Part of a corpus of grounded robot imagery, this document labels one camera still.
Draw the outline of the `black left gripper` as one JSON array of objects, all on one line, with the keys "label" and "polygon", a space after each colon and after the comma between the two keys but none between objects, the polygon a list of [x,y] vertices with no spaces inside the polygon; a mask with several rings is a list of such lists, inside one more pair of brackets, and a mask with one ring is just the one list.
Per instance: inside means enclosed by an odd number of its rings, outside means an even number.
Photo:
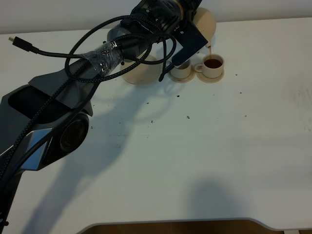
[{"label": "black left gripper", "polygon": [[131,11],[131,18],[120,22],[120,30],[126,34],[199,35],[193,19],[200,3],[200,0],[142,0]]}]

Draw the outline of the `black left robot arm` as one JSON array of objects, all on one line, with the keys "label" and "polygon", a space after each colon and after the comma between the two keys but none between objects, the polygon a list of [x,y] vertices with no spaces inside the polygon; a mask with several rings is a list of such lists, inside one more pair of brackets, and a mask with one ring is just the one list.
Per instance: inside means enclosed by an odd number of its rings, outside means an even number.
[{"label": "black left robot arm", "polygon": [[43,51],[19,37],[26,52],[65,59],[58,72],[34,77],[0,101],[0,226],[25,171],[38,171],[85,140],[91,98],[103,82],[139,65],[162,65],[159,81],[193,56],[206,40],[193,20],[198,0],[142,0],[129,15],[87,32],[67,54]]}]

